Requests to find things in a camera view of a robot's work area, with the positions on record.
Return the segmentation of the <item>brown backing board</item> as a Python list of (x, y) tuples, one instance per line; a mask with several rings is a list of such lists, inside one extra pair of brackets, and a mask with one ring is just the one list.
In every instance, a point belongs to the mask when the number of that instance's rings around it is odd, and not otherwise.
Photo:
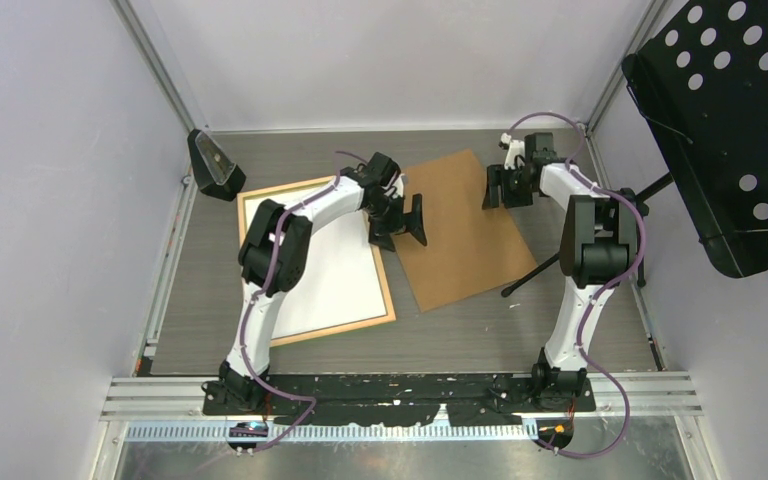
[(410, 166), (405, 196), (422, 196), (427, 244), (394, 238), (422, 313), (512, 283), (537, 266), (511, 213), (484, 210), (486, 167), (470, 150)]

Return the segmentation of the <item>photo with white borders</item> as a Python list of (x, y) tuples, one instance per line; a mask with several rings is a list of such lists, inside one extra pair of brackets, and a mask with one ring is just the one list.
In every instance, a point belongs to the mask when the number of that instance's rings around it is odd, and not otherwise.
[(380, 250), (367, 234), (361, 211), (313, 234), (303, 276), (280, 309), (273, 347), (396, 320)]

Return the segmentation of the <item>wooden picture frame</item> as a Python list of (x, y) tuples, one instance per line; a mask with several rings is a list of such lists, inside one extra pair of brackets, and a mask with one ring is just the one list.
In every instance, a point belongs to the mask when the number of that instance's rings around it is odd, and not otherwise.
[(348, 176), (239, 195), (244, 306), (235, 346), (267, 350), (395, 319), (365, 197)]

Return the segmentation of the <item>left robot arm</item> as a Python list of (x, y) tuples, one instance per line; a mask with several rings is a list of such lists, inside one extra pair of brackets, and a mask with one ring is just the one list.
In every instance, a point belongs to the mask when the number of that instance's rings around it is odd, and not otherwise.
[(258, 206), (238, 254), (243, 307), (236, 338), (217, 379), (201, 386), (205, 414), (261, 414), (269, 396), (316, 404), (310, 396), (284, 392), (267, 382), (272, 335), (287, 294), (303, 277), (313, 236), (357, 212), (366, 214), (374, 246), (394, 250), (393, 238), (402, 234), (428, 244), (422, 194), (405, 195), (400, 166), (382, 153), (343, 168), (292, 204), (266, 199)]

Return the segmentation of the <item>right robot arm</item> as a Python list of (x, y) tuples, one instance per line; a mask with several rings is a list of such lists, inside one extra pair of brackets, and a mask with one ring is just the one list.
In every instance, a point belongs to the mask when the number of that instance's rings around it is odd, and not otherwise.
[(554, 264), (565, 277), (555, 328), (532, 366), (524, 393), (530, 403), (556, 410), (585, 392), (592, 366), (588, 351), (599, 316), (622, 275), (637, 267), (639, 212), (627, 197), (603, 189), (573, 161), (560, 158), (550, 133), (521, 140), (504, 133), (499, 145), (506, 156), (486, 170), (483, 209), (529, 206), (540, 195), (565, 214), (554, 256), (502, 292), (509, 296)]

